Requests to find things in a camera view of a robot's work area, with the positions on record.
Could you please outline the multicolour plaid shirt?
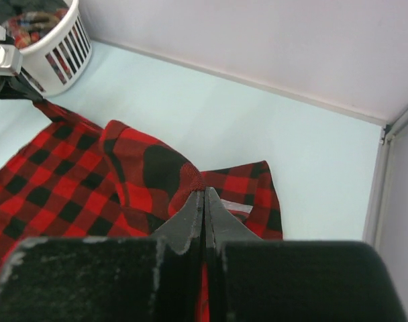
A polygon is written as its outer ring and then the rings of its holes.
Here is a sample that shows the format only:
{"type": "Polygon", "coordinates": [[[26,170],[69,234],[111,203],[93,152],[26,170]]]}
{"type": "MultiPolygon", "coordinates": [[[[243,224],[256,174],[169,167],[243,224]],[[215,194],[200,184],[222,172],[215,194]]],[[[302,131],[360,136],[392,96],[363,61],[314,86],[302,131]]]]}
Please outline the multicolour plaid shirt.
{"type": "Polygon", "coordinates": [[[3,23],[14,45],[19,50],[39,42],[52,31],[67,14],[68,9],[60,8],[53,12],[31,11],[9,18],[3,23]]]}

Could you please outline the right aluminium corner post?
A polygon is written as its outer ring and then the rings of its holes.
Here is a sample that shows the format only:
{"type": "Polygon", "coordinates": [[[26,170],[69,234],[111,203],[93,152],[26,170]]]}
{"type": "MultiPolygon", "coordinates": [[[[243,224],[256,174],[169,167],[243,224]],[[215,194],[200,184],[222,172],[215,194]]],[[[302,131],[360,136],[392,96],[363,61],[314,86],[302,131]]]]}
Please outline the right aluminium corner post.
{"type": "Polygon", "coordinates": [[[362,240],[379,248],[380,231],[389,193],[391,159],[395,149],[395,138],[408,126],[408,107],[394,121],[387,123],[380,132],[378,153],[372,178],[370,198],[366,213],[362,240]]]}

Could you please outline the red black plaid shirt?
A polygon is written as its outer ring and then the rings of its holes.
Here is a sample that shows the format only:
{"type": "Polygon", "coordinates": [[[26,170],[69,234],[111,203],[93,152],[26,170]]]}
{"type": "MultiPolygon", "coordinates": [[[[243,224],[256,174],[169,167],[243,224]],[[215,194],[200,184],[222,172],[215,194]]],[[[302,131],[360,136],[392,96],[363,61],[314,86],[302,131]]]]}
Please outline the red black plaid shirt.
{"type": "Polygon", "coordinates": [[[0,321],[207,321],[200,253],[152,234],[212,187],[263,239],[281,239],[267,162],[201,172],[164,142],[47,101],[49,120],[0,169],[0,321]]]}

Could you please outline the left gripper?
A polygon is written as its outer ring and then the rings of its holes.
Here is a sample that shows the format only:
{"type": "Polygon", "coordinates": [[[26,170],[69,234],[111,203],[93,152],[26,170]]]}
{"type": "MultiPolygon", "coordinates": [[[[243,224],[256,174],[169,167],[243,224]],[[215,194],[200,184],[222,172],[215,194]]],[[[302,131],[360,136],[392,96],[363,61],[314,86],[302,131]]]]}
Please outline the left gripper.
{"type": "Polygon", "coordinates": [[[28,72],[22,68],[19,76],[0,76],[0,99],[29,99],[32,102],[44,100],[41,93],[29,82],[28,72]]]}

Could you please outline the dark grey garment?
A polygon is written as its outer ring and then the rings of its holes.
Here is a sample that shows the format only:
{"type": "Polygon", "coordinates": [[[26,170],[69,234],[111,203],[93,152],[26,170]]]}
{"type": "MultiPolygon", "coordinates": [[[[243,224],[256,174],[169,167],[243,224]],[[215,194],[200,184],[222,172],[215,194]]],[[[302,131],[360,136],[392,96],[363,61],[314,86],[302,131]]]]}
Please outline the dark grey garment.
{"type": "Polygon", "coordinates": [[[27,12],[55,12],[68,8],[63,0],[0,0],[0,23],[27,12]]]}

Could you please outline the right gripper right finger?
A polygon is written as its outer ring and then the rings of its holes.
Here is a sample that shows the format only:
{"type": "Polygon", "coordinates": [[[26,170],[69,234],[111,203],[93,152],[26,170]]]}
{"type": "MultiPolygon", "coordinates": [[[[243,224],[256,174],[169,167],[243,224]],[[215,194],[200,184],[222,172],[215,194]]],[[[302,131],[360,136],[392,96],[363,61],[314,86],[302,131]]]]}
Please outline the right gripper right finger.
{"type": "Polygon", "coordinates": [[[225,208],[213,187],[206,188],[204,202],[205,247],[209,257],[217,256],[225,242],[262,241],[225,208]]]}

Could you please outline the white laundry basket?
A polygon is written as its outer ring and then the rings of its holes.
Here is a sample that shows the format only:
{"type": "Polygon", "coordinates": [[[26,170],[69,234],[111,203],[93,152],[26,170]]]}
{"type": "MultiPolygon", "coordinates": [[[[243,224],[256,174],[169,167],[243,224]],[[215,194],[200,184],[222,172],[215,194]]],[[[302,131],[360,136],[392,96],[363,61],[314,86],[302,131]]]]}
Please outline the white laundry basket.
{"type": "Polygon", "coordinates": [[[78,1],[64,1],[68,12],[39,42],[19,50],[32,86],[43,96],[69,89],[86,69],[92,45],[83,26],[78,1]]]}

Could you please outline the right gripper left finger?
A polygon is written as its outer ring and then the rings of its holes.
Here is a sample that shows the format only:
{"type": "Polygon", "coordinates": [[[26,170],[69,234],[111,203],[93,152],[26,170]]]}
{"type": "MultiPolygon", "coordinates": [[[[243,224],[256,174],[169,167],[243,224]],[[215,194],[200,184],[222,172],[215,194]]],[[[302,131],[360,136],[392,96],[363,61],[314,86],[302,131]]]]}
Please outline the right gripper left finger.
{"type": "Polygon", "coordinates": [[[203,204],[204,192],[191,193],[183,207],[150,237],[163,240],[178,255],[186,254],[193,244],[200,242],[203,204]]]}

